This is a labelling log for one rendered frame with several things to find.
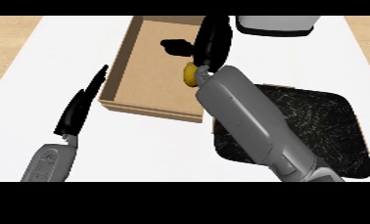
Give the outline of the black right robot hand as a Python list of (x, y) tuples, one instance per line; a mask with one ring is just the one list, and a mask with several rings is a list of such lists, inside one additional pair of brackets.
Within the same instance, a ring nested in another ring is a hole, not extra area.
[(192, 57), (197, 67), (207, 66), (209, 72), (216, 72), (228, 57), (231, 39), (228, 16), (206, 16), (192, 43), (185, 39), (163, 39), (160, 45), (169, 55)]

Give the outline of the yellow lemon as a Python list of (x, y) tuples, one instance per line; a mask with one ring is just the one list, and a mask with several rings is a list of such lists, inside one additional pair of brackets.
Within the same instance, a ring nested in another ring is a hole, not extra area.
[(194, 65), (192, 62), (189, 62), (183, 68), (183, 82), (189, 87), (197, 87), (197, 69), (198, 67)]

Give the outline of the black speckled tray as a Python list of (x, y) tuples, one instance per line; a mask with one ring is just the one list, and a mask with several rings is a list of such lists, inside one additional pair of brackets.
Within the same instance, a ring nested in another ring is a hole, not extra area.
[(337, 94), (274, 85), (257, 88), (275, 103), (293, 133), (340, 177), (370, 177), (370, 155), (354, 110)]

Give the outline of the brown cardboard box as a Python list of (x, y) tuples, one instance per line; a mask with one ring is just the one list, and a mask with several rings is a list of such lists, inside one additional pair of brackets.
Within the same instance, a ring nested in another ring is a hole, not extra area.
[(98, 98), (111, 111), (203, 122), (197, 89), (183, 83), (183, 68), (192, 59), (170, 56), (160, 45), (163, 39), (194, 42), (203, 19), (203, 16), (132, 18)]

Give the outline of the pale grey appliance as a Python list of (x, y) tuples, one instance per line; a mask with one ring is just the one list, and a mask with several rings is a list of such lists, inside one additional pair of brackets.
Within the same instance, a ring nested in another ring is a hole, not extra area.
[(311, 33), (318, 19), (320, 16), (237, 16), (235, 26), (244, 34), (300, 37)]

